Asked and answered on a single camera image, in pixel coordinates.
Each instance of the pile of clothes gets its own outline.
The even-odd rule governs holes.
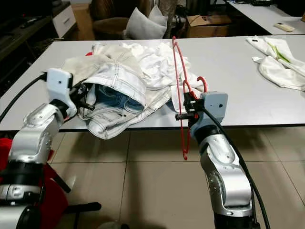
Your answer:
[[[183,58],[190,86],[198,95],[202,83],[189,71]],[[67,59],[63,70],[73,74],[73,84],[92,84],[84,102],[94,105],[90,111],[79,109],[79,117],[87,121],[88,130],[102,139],[117,136],[129,125],[149,116],[172,99],[179,111],[177,80],[170,43],[146,47],[138,43],[92,47],[91,56]],[[184,80],[183,67],[177,60],[179,86]]]

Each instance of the cardboard box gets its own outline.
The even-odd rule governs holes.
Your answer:
[[[189,16],[187,21],[187,38],[224,37],[228,35],[231,19],[226,15]]]

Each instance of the black cable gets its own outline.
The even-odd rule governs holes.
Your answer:
[[[186,18],[189,15],[189,10],[183,5],[177,5],[175,15]]]
[[[5,108],[3,113],[0,115],[0,123],[2,122],[3,118],[7,114],[7,112],[11,109],[11,107],[14,105],[14,103],[19,99],[19,97],[26,91],[28,90],[34,83],[36,83],[38,80],[44,80],[47,81],[47,73],[44,73],[40,76],[38,76],[36,79],[31,81],[28,85],[26,85],[14,98],[13,100],[9,103],[9,105]]]
[[[203,107],[203,112],[205,112],[209,116],[209,118],[217,125],[217,127],[221,130],[223,135],[227,138],[227,140],[229,141],[230,145],[233,147],[234,151],[236,152],[237,156],[239,157],[240,165],[243,168],[247,178],[249,179],[251,187],[253,188],[253,190],[254,190],[254,192],[256,194],[258,203],[259,203],[259,205],[261,207],[262,215],[263,215],[263,218],[264,218],[264,223],[265,223],[266,229],[270,229],[270,224],[269,224],[268,216],[267,216],[267,213],[266,213],[266,209],[264,207],[264,203],[263,203],[262,197],[259,194],[258,188],[256,187],[256,184],[254,183],[254,181],[253,181],[253,179],[252,179],[252,177],[251,177],[251,175],[249,173],[249,170],[247,168],[247,165],[246,165],[242,155],[240,154],[240,152],[238,151],[237,147],[234,145],[232,140],[229,138],[229,136],[226,134],[226,132],[224,131],[224,128],[217,121],[217,119],[207,109],[205,109],[204,107]]]
[[[254,224],[257,224],[257,217],[256,217],[256,209],[255,209],[255,199],[254,199],[254,191],[251,186],[251,203],[252,203],[252,212],[253,212],[253,220]]]

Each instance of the remote control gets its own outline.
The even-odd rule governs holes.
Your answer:
[[[31,18],[31,19],[27,20],[25,23],[23,23],[20,26],[20,28],[25,29],[25,28],[29,27],[30,25],[34,24],[36,21],[39,21],[42,18],[43,18],[42,16]]]
[[[284,30],[286,32],[293,32],[293,30],[295,30],[294,27],[292,27],[290,25],[286,25],[286,24],[280,23],[280,22],[274,24],[274,26],[279,28],[279,29],[282,29],[282,30]]]

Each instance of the white pillow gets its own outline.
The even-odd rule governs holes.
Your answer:
[[[167,27],[149,20],[138,8],[129,18],[125,35],[132,39],[162,39]]]
[[[123,30],[123,32],[122,32],[122,38],[123,38],[123,40],[132,40],[130,37],[128,37],[126,35],[126,30]]]
[[[167,18],[162,15],[161,10],[157,5],[155,5],[148,16],[148,19],[162,26],[167,26]]]

